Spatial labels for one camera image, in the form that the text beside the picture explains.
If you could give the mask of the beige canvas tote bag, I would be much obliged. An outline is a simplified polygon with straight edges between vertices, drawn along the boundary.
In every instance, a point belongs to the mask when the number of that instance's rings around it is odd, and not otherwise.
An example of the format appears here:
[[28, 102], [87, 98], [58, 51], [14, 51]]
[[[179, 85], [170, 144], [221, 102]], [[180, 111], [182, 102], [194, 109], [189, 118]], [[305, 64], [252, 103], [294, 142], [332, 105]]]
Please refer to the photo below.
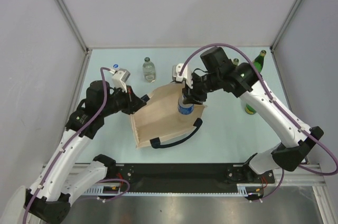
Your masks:
[[137, 148], [168, 148], [181, 144], [201, 127], [205, 105], [194, 105], [190, 114], [179, 112], [184, 85], [169, 83], [146, 95], [146, 106], [130, 116]]

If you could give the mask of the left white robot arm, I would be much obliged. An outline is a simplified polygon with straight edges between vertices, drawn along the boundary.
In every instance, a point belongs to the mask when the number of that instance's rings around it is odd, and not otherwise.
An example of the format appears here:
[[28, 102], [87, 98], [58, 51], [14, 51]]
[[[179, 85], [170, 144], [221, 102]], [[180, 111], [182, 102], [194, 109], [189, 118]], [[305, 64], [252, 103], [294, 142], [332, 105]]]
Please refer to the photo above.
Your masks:
[[108, 82], [93, 81], [66, 123], [60, 144], [40, 177], [26, 191], [25, 210], [47, 223], [61, 223], [72, 204], [95, 183], [117, 177], [114, 159], [99, 154], [73, 180], [67, 177], [76, 160], [93, 140], [105, 118], [122, 112], [132, 115], [149, 101], [138, 97], [131, 86], [112, 88]]

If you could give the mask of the clear glass bottle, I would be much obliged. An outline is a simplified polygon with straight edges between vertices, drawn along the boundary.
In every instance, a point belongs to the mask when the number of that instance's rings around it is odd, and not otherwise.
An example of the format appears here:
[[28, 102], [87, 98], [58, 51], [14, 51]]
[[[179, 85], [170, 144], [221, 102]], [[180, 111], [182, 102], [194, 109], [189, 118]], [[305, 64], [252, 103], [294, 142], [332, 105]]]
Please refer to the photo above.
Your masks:
[[147, 82], [154, 82], [156, 80], [155, 66], [149, 57], [144, 58], [143, 74]]

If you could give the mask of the green glass bottle back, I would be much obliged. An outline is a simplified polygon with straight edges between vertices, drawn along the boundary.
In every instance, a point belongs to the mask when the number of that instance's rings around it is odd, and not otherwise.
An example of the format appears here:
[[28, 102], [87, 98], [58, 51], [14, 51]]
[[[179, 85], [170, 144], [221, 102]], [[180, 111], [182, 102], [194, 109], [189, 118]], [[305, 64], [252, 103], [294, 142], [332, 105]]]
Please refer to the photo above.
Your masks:
[[267, 54], [266, 50], [261, 50], [257, 57], [252, 61], [259, 73], [262, 72], [264, 67], [265, 56]]

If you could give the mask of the blue label water bottle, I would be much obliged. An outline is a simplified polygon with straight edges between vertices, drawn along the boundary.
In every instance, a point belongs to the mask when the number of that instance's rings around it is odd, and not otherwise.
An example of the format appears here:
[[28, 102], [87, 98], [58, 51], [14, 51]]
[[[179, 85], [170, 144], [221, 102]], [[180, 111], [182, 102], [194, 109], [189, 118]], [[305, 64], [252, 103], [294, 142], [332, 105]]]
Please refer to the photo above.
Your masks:
[[185, 104], [184, 100], [184, 95], [181, 95], [181, 97], [178, 99], [177, 110], [179, 114], [177, 119], [181, 123], [193, 125], [195, 121], [193, 117], [194, 104]]

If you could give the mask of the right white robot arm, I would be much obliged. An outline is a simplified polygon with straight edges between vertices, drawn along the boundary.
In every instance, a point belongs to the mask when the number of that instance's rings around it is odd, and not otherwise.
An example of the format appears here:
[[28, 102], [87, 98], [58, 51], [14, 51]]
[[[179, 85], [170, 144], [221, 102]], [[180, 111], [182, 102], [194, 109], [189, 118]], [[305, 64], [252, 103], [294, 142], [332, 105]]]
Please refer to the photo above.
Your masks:
[[267, 171], [281, 168], [292, 172], [301, 167], [303, 159], [323, 137], [319, 126], [311, 127], [301, 121], [280, 102], [261, 76], [266, 51], [250, 60], [234, 64], [223, 48], [208, 45], [200, 49], [206, 74], [198, 76], [186, 63], [173, 67], [173, 79], [185, 82], [184, 102], [202, 104], [208, 93], [222, 89], [240, 98], [248, 113], [257, 113], [274, 130], [280, 143], [262, 153], [255, 153], [243, 165], [243, 175], [249, 182], [257, 182]]

